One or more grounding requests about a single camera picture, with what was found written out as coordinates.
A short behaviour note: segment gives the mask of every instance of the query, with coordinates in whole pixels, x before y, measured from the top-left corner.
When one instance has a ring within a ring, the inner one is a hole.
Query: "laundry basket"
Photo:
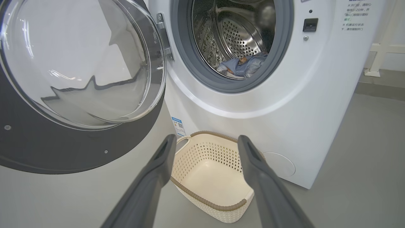
[[[254,192],[245,182],[236,139],[209,131],[188,140],[176,152],[171,181],[194,205],[225,222],[238,221]]]

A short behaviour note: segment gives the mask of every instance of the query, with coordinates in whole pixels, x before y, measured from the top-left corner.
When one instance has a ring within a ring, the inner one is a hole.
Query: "washing machine door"
[[[142,1],[6,0],[0,7],[0,165],[84,171],[148,134],[163,103],[166,57]]]

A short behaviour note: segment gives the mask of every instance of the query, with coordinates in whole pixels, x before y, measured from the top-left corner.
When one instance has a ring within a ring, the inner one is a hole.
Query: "washing machine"
[[[150,0],[148,6],[166,23],[173,59],[165,100],[177,133],[247,135],[279,177],[311,188],[384,2]],[[224,61],[258,53],[268,55],[254,72],[219,70]]]
[[[310,188],[383,7],[4,0],[0,165],[39,174],[105,165],[144,139],[164,97],[178,135],[247,135],[278,176]]]

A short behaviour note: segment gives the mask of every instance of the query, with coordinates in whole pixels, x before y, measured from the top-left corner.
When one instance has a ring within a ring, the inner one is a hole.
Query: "blue clothing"
[[[217,71],[226,74],[226,71],[230,69],[233,75],[244,78],[251,77],[262,66],[267,56],[266,52],[261,52],[254,56],[246,56],[247,61],[242,65],[238,65],[238,58],[224,61],[219,64]]]

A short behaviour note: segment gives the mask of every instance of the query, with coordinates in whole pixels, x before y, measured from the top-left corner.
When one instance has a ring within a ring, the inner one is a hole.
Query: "basket handle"
[[[188,145],[188,143],[189,143],[190,140],[191,140],[191,136],[183,136],[183,137],[179,138],[179,139],[177,140],[176,145],[179,144],[179,142],[183,141],[184,139],[188,139],[188,141],[187,141],[178,151],[176,151],[176,154],[177,154],[179,151],[181,151],[184,147],[186,147],[186,146]]]

